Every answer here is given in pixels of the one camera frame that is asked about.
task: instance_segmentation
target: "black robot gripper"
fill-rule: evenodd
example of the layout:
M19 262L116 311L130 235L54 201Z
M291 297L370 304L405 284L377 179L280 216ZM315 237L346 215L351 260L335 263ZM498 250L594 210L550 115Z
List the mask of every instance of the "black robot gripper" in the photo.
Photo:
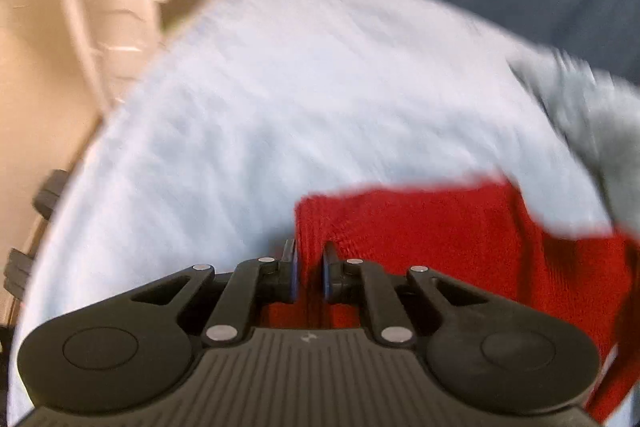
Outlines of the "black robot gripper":
M580 330L424 266L322 258L329 304L361 327L260 327L296 299L295 243L233 273L201 264L53 319L18 352L20 424L596 425L580 408L596 347Z

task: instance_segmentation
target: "beige wall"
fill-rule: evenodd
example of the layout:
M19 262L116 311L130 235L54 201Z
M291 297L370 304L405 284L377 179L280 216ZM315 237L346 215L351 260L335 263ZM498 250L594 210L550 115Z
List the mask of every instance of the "beige wall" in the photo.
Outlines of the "beige wall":
M28 237L38 186L68 165L96 116L59 1L0 0L0 266Z

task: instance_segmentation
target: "light blue cloth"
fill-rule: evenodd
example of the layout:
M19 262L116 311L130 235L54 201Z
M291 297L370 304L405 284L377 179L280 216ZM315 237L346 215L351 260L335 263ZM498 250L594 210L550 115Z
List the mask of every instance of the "light blue cloth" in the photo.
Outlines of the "light blue cloth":
M553 232L608 230L587 169L508 62L546 50L437 0L214 0L108 122L34 266L47 319L290 237L310 192L505 173Z

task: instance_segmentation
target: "logo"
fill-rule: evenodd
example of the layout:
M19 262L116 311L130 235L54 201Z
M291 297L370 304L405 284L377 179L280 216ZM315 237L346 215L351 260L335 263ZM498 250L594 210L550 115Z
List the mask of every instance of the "logo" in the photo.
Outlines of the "logo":
M315 333L311 333L311 331L307 331L306 335L302 335L300 337L300 340L303 342L306 342L307 344L310 344L311 341L315 341L318 339L318 336Z

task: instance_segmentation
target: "red cloth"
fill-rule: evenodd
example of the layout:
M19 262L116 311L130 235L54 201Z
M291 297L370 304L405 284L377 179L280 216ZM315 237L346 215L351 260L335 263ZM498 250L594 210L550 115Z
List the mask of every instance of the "red cloth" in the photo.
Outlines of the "red cloth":
M296 208L301 289L296 304L273 305L276 327L353 327L357 312L322 302L327 241L341 257L376 261L402 275L430 266L564 319L585 331L604 360L618 356L588 404L603 421L640 375L638 248L620 232L577 241L542 230L510 184L426 190L375 189L313 196Z

